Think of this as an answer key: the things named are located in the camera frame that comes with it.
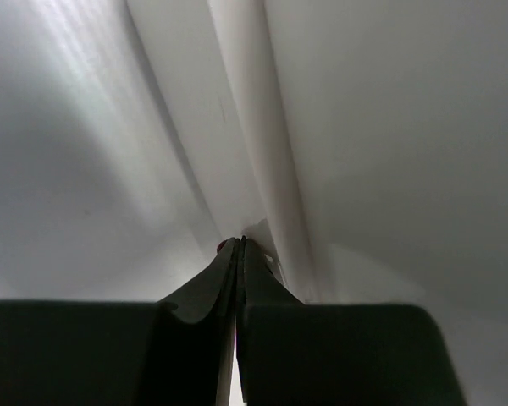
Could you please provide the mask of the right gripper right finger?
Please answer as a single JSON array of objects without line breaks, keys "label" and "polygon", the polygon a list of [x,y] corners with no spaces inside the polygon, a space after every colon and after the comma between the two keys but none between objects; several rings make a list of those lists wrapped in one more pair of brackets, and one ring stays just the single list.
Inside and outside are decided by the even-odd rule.
[{"label": "right gripper right finger", "polygon": [[249,405],[463,405],[442,333],[410,304],[303,304],[240,242],[237,359]]}]

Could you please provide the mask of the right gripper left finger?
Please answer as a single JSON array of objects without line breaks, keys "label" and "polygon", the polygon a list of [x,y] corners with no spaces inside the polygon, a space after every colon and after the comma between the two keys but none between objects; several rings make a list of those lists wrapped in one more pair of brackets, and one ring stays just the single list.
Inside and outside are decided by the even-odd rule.
[{"label": "right gripper left finger", "polygon": [[0,300],[0,405],[225,405],[238,239],[156,302]]}]

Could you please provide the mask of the white drawer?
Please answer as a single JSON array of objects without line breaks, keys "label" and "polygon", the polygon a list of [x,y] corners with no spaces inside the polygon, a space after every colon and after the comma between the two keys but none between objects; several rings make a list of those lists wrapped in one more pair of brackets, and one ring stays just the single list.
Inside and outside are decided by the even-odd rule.
[{"label": "white drawer", "polygon": [[226,238],[246,236],[280,277],[209,2],[130,1],[128,7],[200,212],[194,224],[204,260]]}]

